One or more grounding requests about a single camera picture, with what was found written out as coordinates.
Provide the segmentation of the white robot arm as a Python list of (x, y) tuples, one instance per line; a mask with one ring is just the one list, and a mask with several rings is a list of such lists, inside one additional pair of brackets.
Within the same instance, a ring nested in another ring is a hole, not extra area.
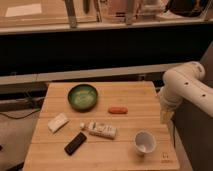
[(184, 99), (213, 117), (213, 88), (202, 80), (205, 69), (199, 62), (187, 62), (163, 74), (164, 86), (158, 92), (160, 121), (167, 124)]

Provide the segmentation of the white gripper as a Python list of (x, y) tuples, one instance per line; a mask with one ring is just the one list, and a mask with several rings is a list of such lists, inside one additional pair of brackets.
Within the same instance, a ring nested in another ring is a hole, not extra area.
[(167, 124), (174, 115), (175, 107), (173, 105), (162, 105), (160, 111), (160, 121)]

